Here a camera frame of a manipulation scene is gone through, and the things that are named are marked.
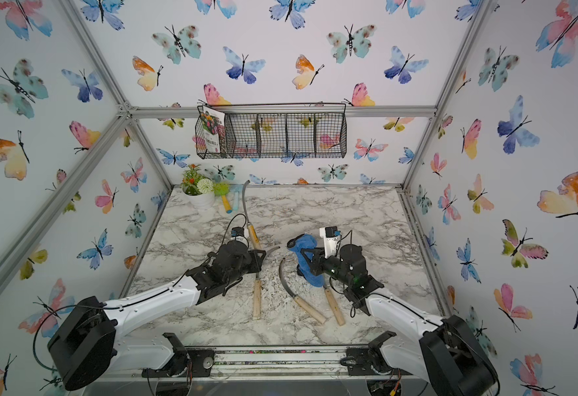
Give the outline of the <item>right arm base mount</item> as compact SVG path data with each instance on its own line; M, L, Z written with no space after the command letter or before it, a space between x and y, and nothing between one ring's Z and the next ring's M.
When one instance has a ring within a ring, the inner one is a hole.
M391 367L384 358L381 348L386 342L394 338L396 333L386 331L373 339L366 346L347 347L345 356L338 363L347 369L349 376L391 376L400 371L403 375L409 372L399 367Z

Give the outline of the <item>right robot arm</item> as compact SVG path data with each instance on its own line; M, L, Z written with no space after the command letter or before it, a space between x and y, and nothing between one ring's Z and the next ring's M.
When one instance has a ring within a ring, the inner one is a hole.
M437 395L484 395L500 392L500 379L473 331L457 315L429 314L386 290L368 272L362 247L339 237L315 239L302 234L287 243L305 279L327 276L343 285L355 310L391 326L369 344L375 371L403 370L425 380Z

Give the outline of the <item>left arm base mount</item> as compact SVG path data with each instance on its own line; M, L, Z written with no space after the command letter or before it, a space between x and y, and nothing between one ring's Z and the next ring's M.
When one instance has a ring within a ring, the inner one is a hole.
M170 344L173 356L159 369L144 369L143 378L171 379L185 376L188 380L194 380L211 375L216 357L213 349L186 347L174 333L163 333L162 337Z

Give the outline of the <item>blue rag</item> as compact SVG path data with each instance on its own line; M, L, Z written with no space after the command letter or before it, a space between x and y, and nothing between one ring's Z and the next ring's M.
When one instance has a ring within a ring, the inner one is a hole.
M304 272L309 271L314 277L311 279L305 279L310 285L316 288L324 288L325 286L325 277L323 275L314 275L310 269L310 263L313 260L315 249L317 248L317 240L310 234L301 234L295 237L294 239L308 239L309 240L309 248L305 248L302 250L302 256L297 257L297 267L300 267Z

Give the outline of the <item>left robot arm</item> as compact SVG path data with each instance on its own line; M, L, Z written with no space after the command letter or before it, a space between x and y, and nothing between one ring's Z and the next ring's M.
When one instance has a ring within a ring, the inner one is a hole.
M150 378L191 375L193 359L175 335L132 340L130 334L157 318L225 296L244 276L259 272L266 257L264 250L231 240L164 285L117 300L81 300L48 342L65 390L83 389L114 371L140 369Z

